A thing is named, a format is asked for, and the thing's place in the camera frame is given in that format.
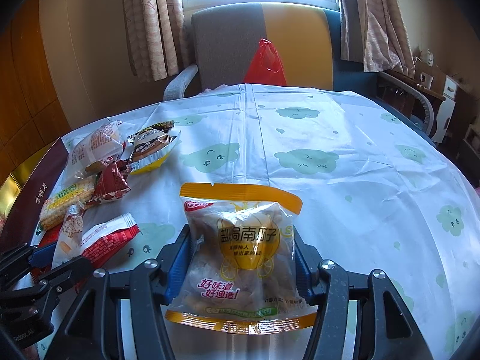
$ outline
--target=white tablecloth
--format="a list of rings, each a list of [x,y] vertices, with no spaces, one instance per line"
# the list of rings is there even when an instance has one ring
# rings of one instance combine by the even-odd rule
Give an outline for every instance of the white tablecloth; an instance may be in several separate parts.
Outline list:
[[[295,225],[324,258],[365,274],[384,269],[435,359],[448,359],[480,314],[478,196],[443,155],[371,100],[349,91],[248,84],[109,118],[116,119],[138,129],[174,119],[181,141],[161,168],[130,176],[131,192],[122,200],[86,212],[85,228],[125,212],[140,226],[107,263],[111,272],[155,257],[176,239],[186,223],[184,182],[258,183],[301,197]],[[69,133],[65,145],[71,150],[106,120]],[[64,295],[55,326],[73,297]],[[128,307],[124,301],[130,360],[136,356]],[[352,354],[355,304],[349,310],[345,359]],[[178,360],[301,359],[311,331],[260,337],[166,325]],[[52,337],[38,344],[41,358]]]

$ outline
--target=brown box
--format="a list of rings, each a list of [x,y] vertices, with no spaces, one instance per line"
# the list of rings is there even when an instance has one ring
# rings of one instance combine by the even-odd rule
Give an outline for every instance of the brown box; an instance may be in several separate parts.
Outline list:
[[[39,162],[13,203],[1,232],[0,253],[23,243],[30,244],[42,205],[65,168],[67,158],[68,151],[59,138]]]
[[[438,66],[429,66],[420,59],[415,59],[415,80],[421,84],[420,74],[425,73],[433,77],[430,89],[439,95],[443,95],[445,88],[446,74],[443,73]]]

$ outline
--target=curtain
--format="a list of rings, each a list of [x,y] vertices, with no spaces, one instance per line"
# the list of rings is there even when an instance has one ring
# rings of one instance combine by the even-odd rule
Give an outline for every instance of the curtain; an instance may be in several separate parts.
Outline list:
[[[178,74],[189,64],[182,0],[123,0],[131,64],[140,81]]]
[[[413,77],[415,66],[398,0],[340,0],[341,58],[367,72],[393,69]]]

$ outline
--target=chair armrest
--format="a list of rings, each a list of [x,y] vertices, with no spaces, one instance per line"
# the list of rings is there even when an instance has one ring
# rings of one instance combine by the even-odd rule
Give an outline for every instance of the chair armrest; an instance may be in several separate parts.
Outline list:
[[[193,80],[197,72],[198,66],[196,64],[191,64],[186,69],[183,69],[183,71],[166,86],[163,92],[163,101],[183,99],[188,84],[191,83],[191,80]]]
[[[411,86],[405,84],[403,81],[390,76],[389,74],[381,71],[378,72],[379,76],[382,77],[384,80],[391,82],[395,86],[399,87],[400,89],[404,90],[405,92],[410,93],[413,97],[420,101],[423,109],[425,110],[425,126],[423,132],[426,135],[430,135],[431,128],[434,126],[434,109],[430,104],[430,101],[419,91],[413,89]]]

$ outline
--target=yellow cushion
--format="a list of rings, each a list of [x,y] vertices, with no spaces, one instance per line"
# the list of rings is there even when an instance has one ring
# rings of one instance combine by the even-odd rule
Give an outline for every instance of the yellow cushion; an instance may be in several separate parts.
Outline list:
[[[321,8],[262,3],[267,39],[278,50],[289,86],[333,90],[330,30]]]

